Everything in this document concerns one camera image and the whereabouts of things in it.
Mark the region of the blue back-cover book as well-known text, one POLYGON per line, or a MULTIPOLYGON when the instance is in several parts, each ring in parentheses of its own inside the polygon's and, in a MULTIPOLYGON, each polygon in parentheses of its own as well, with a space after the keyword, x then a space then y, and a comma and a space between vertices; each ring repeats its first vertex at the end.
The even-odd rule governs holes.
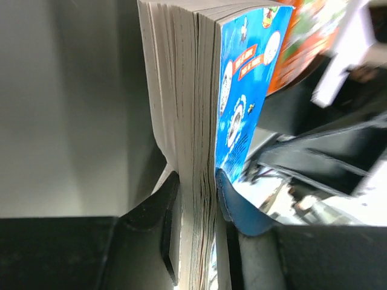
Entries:
POLYGON ((217 170, 239 180, 294 6, 138 1, 154 137, 180 178, 180 289, 207 289, 217 170))

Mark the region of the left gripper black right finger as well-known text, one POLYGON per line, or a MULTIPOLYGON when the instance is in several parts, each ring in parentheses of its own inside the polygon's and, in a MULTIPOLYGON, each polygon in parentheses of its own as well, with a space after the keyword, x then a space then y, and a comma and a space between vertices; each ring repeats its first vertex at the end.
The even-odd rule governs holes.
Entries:
POLYGON ((283 225, 215 175, 221 289, 385 289, 386 228, 283 225))

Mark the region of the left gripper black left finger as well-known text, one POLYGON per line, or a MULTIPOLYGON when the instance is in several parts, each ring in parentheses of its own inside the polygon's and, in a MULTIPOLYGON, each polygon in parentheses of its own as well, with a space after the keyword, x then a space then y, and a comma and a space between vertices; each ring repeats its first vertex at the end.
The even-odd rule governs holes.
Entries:
POLYGON ((173 289, 178 174, 127 214, 1 219, 2 289, 173 289))

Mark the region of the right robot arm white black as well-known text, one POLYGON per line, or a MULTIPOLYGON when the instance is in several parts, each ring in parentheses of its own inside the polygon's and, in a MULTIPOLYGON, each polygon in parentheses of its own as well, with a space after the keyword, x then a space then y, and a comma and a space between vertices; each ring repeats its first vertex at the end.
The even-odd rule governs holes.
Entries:
POLYGON ((284 133, 297 136, 360 111, 386 83, 386 1, 349 10, 331 49, 295 79, 284 133))

